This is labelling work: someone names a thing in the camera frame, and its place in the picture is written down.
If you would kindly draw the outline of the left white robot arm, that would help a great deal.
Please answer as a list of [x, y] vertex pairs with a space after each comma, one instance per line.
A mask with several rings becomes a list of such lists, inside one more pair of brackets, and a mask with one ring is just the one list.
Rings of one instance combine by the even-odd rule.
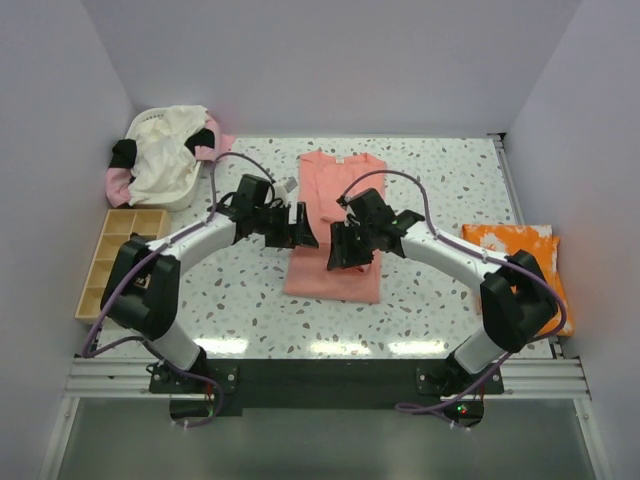
[[258, 234], [268, 248], [317, 249], [306, 205], [289, 221], [293, 177], [278, 182], [246, 174], [235, 191], [201, 219], [158, 240], [133, 235], [119, 249], [103, 298], [102, 318], [135, 332], [147, 348], [172, 368], [173, 382], [196, 392], [209, 375], [207, 356], [178, 324], [181, 276], [213, 253]]

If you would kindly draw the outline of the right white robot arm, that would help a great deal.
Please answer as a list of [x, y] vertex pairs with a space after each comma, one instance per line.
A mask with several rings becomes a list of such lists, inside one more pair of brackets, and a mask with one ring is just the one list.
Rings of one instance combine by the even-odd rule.
[[293, 251], [289, 295], [377, 303], [382, 253], [431, 266], [479, 295], [482, 325], [448, 356], [443, 372], [456, 392], [469, 392], [487, 367], [520, 352], [559, 310], [558, 295], [529, 252], [483, 250], [436, 229], [425, 214], [395, 212], [374, 188], [341, 196], [339, 215], [325, 227], [312, 226], [305, 203], [294, 222], [289, 209], [276, 200], [258, 217], [266, 246]]

